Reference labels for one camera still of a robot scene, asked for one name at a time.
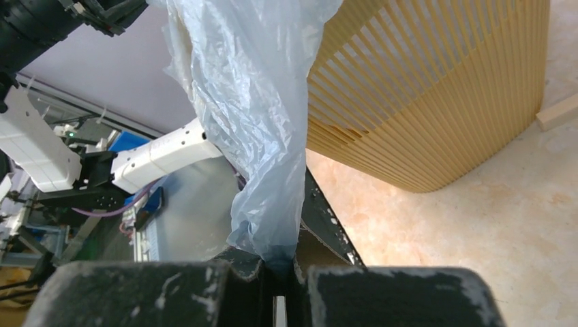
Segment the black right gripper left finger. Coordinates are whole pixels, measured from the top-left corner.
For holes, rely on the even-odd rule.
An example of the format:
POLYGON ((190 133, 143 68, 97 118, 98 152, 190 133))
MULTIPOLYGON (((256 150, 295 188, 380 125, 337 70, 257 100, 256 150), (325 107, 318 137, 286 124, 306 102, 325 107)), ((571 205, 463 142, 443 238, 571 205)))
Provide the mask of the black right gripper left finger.
POLYGON ((83 262, 58 269, 26 326, 272 326, 263 261, 228 248, 206 262, 83 262))

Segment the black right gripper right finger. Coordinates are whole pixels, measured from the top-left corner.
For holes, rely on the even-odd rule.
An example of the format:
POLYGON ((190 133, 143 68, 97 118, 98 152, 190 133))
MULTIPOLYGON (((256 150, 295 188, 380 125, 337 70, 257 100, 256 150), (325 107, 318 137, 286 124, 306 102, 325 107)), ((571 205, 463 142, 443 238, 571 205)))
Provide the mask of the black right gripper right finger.
POLYGON ((289 326, 504 326, 485 281, 467 268, 368 267, 310 172, 289 326))

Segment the yellow plastic trash bin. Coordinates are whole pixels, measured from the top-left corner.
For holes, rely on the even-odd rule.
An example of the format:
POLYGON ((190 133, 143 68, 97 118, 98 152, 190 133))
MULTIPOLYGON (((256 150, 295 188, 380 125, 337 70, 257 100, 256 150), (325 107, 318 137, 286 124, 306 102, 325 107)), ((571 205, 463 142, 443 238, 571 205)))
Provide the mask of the yellow plastic trash bin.
POLYGON ((310 150, 416 193, 541 109, 549 1, 344 1, 309 73, 310 150))

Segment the light blue plastic trash bag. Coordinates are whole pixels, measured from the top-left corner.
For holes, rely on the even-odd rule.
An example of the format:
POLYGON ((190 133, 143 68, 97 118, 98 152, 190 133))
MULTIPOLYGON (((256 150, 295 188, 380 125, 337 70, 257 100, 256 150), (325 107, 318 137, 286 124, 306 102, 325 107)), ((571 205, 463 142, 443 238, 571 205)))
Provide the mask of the light blue plastic trash bag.
POLYGON ((228 244, 290 265, 305 198, 307 77, 340 1, 154 1, 169 70, 209 142, 245 178, 228 244))

